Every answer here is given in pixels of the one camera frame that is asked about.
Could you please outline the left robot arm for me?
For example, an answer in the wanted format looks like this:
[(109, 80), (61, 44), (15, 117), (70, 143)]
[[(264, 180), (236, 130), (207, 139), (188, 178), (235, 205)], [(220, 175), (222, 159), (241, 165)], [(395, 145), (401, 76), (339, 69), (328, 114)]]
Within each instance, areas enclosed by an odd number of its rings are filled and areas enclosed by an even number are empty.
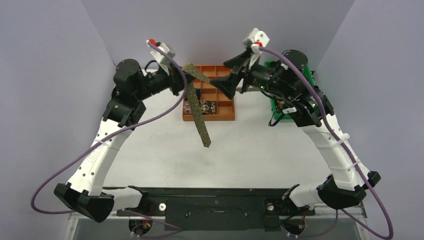
[(184, 89), (184, 80), (191, 83), (194, 77), (180, 74), (174, 66), (169, 73), (159, 69), (144, 74), (135, 59), (119, 62), (113, 76), (115, 87), (93, 140), (92, 151), (82, 158), (66, 183), (56, 185), (54, 195), (69, 209), (97, 223), (117, 210), (131, 209), (136, 215), (145, 214), (149, 201), (140, 188), (107, 190), (103, 188), (104, 181), (120, 148), (146, 111), (143, 101), (167, 89), (179, 95)]

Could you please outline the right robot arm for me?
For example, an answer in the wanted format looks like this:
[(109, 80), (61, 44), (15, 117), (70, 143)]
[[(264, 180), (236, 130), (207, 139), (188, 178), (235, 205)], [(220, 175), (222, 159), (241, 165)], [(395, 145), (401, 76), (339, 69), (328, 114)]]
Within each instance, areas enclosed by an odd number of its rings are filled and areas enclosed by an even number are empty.
[(381, 179), (376, 171), (368, 170), (358, 159), (350, 144), (349, 135), (338, 124), (334, 108), (318, 86), (302, 82), (308, 65), (307, 56), (290, 49), (282, 53), (294, 68), (285, 68), (281, 61), (266, 67), (254, 63), (249, 66), (250, 50), (224, 63), (230, 74), (211, 80), (227, 98), (232, 99), (236, 88), (241, 91), (256, 87), (284, 101), (286, 109), (293, 109), (290, 118), (315, 144), (325, 160), (330, 175), (324, 182), (297, 184), (283, 195), (282, 207), (294, 214), (304, 206), (323, 203), (335, 210), (358, 205), (366, 197), (366, 190)]

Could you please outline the olive floral patterned tie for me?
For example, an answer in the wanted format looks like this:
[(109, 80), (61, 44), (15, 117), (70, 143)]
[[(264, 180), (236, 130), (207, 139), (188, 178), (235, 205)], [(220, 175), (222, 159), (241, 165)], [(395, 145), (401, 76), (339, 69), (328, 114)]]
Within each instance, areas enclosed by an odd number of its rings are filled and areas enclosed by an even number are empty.
[[(191, 62), (186, 63), (183, 66), (183, 71), (187, 74), (189, 74), (190, 76), (194, 77), (195, 79), (201, 80), (205, 83), (210, 83), (211, 79), (207, 76), (205, 76), (203, 73), (201, 73), (200, 70), (198, 70), (194, 64), (192, 64)], [(201, 106), (199, 103), (199, 100), (197, 98), (196, 95), (196, 90), (194, 87), (194, 83), (191, 82), (188, 84), (188, 90), (187, 93), (185, 94), (185, 96), (187, 97), (189, 106), (190, 106), (190, 110), (191, 110), (191, 115), (193, 117), (193, 121), (195, 124), (195, 127), (197, 129), (197, 132), (200, 136), (200, 139), (202, 141), (202, 144), (205, 148), (209, 148), (212, 141), (210, 139), (206, 124), (205, 124), (205, 120), (203, 117), (203, 113), (201, 110)]]

